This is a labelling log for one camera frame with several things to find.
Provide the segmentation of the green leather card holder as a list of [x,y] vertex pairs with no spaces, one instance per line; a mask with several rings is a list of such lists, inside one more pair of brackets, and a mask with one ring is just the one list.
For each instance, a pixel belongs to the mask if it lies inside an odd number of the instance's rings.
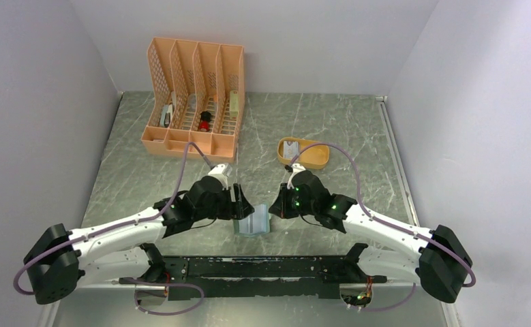
[[251,215],[234,221],[234,233],[248,238],[268,234],[271,228],[268,209],[266,204],[259,204]]

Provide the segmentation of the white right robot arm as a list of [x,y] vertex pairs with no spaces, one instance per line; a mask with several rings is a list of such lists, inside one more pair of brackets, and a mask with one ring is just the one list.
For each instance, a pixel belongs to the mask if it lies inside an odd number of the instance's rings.
[[430,230],[362,209],[354,198],[330,193],[307,170],[280,185],[269,212],[282,219],[311,215],[324,228],[380,243],[382,249],[368,246],[345,262],[344,274],[353,282],[368,275],[408,281],[439,301],[454,303],[472,268],[452,229],[439,225]]

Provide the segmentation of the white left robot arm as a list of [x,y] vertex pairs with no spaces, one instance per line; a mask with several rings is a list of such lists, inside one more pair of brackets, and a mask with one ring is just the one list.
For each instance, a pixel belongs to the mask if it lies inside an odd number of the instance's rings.
[[130,217],[75,230],[53,225],[24,258],[32,287],[28,293],[37,304],[47,305],[102,281],[168,281],[157,241],[188,231],[203,219],[242,220],[253,212],[239,184],[225,187],[214,176],[205,176],[189,190]]

